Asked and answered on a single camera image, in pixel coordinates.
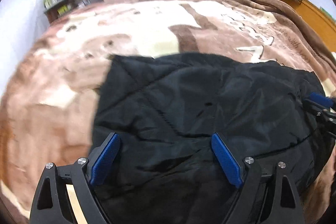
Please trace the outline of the black quilted jacket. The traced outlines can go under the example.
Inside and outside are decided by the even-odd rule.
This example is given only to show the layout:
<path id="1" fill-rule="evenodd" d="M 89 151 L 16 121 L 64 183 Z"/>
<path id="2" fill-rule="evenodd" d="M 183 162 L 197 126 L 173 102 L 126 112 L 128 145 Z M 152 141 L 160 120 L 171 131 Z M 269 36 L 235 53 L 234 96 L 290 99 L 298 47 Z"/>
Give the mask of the black quilted jacket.
<path id="1" fill-rule="evenodd" d="M 114 57 L 93 123 L 92 145 L 121 139 L 96 194 L 113 223 L 220 223 L 237 192 L 211 149 L 224 135 L 242 157 L 287 164 L 299 193 L 334 147 L 302 100 L 323 93 L 314 73 L 274 61 L 240 63 L 184 53 Z"/>

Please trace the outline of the brown patterned fleece blanket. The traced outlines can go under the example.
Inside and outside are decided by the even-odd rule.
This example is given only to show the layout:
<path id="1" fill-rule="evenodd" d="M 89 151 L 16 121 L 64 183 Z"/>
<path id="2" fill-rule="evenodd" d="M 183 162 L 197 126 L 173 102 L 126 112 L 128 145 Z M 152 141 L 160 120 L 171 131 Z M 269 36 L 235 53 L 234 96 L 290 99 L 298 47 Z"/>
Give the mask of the brown patterned fleece blanket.
<path id="1" fill-rule="evenodd" d="M 98 89 L 116 55 L 214 53 L 313 71 L 335 94 L 335 54 L 280 0 L 109 0 L 51 24 L 1 99 L 1 221 L 27 223 L 45 163 L 88 152 Z"/>

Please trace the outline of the wooden headboard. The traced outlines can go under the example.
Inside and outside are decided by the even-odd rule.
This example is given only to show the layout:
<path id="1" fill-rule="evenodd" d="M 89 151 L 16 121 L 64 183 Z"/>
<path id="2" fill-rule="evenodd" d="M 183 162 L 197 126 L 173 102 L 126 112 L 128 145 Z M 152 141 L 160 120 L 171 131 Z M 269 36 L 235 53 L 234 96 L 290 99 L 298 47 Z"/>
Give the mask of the wooden headboard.
<path id="1" fill-rule="evenodd" d="M 327 48 L 335 52 L 335 22 L 308 0 L 281 0 L 290 5 L 321 37 Z"/>

